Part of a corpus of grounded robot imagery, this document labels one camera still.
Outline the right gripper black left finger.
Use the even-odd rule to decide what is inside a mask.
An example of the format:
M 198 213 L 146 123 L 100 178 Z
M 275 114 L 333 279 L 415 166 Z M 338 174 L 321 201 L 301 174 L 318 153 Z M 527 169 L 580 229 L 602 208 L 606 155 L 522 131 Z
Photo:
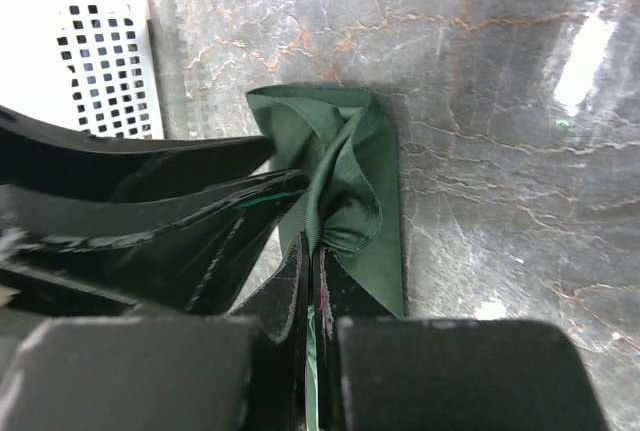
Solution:
M 304 416 L 309 253 L 224 316 L 1 311 L 5 430 L 295 430 Z

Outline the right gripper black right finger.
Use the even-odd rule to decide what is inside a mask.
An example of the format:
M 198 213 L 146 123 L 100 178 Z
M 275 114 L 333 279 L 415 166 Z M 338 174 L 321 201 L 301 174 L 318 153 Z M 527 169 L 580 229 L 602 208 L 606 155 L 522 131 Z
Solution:
M 324 430 L 601 430 L 583 362 L 531 320 L 394 317 L 321 248 L 312 258 Z

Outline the dark green cloth napkin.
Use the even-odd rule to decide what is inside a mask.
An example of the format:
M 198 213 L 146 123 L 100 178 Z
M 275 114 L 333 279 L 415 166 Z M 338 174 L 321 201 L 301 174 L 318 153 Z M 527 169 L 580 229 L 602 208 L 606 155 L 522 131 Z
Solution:
M 396 135 L 365 88 L 272 85 L 246 100 L 275 146 L 273 169 L 299 170 L 309 181 L 279 238 L 283 248 L 306 239 L 305 426 L 327 430 L 336 322 L 405 316 Z

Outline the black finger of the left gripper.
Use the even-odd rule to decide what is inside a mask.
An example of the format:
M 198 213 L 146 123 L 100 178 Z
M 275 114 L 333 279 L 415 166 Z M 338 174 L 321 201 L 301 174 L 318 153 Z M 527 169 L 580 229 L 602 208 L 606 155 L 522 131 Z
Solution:
M 226 312 L 280 219 L 306 190 L 269 172 L 146 202 L 1 189 L 1 288 L 40 316 Z
M 1 110 L 1 181 L 86 201 L 155 201 L 249 176 L 274 153 L 264 136 L 99 137 Z

